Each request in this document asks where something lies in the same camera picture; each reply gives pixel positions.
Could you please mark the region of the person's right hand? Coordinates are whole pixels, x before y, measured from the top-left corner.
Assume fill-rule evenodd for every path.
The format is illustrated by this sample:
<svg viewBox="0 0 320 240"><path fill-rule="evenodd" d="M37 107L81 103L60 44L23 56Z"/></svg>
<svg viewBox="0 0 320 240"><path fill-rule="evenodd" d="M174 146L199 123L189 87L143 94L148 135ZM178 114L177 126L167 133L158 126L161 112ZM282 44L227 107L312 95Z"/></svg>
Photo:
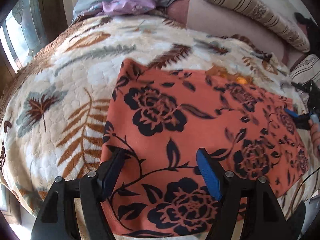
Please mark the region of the person's right hand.
<svg viewBox="0 0 320 240"><path fill-rule="evenodd" d="M314 123L312 120L309 120L309 125L310 125L311 142L313 145L313 152L315 156L319 158L319 146L320 146L319 124Z"/></svg>

